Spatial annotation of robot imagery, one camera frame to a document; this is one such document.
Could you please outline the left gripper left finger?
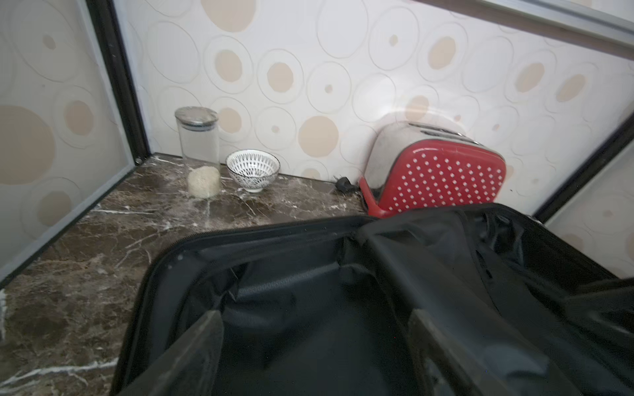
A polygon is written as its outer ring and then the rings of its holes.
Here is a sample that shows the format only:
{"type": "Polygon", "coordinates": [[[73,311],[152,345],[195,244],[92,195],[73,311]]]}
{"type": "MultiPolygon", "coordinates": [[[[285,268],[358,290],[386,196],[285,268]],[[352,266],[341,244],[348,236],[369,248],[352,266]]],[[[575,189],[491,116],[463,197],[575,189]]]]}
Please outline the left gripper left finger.
{"type": "Polygon", "coordinates": [[[188,328],[121,395],[210,395],[224,339],[221,313],[210,310],[188,328]]]}

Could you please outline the white hard-shell suitcase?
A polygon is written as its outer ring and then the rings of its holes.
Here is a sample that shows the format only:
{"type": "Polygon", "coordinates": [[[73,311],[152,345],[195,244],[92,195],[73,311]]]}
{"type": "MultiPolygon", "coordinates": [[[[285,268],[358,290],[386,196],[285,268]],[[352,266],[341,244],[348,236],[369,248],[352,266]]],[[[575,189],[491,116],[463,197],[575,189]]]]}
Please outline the white hard-shell suitcase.
{"type": "Polygon", "coordinates": [[[210,310],[210,395],[421,395],[408,320],[424,310],[495,395],[630,395],[633,281],[497,204],[195,234],[145,274],[120,392],[210,310]]]}

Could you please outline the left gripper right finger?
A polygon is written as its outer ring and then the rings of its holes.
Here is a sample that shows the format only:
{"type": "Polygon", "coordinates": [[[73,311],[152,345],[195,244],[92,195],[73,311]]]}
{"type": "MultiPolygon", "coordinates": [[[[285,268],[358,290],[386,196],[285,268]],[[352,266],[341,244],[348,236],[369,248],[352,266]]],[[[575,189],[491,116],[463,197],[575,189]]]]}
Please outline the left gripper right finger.
{"type": "Polygon", "coordinates": [[[408,346],[421,395],[500,394],[500,379],[445,334],[424,310],[408,320],[408,346]]]}

